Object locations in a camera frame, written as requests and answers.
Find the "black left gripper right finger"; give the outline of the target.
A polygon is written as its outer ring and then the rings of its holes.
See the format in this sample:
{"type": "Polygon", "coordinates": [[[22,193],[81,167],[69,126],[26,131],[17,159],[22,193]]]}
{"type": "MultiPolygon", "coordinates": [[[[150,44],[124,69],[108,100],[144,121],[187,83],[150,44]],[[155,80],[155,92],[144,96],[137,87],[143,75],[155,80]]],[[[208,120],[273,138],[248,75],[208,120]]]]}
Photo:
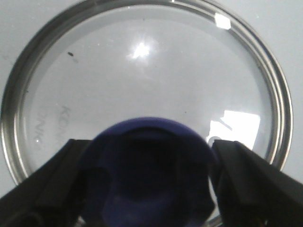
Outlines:
{"type": "Polygon", "coordinates": [[[225,227],[301,227],[303,185],[237,141],[216,140],[210,178],[225,227]]]}

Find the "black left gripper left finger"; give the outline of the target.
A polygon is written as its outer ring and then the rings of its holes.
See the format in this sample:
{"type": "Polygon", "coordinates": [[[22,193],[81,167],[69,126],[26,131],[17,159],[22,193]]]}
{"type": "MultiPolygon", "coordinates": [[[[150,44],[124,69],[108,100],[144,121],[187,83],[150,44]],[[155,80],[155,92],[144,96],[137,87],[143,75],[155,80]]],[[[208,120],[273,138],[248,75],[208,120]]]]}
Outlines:
{"type": "Polygon", "coordinates": [[[69,140],[0,200],[2,227],[74,227],[85,205],[80,161],[89,140],[69,140]]]}

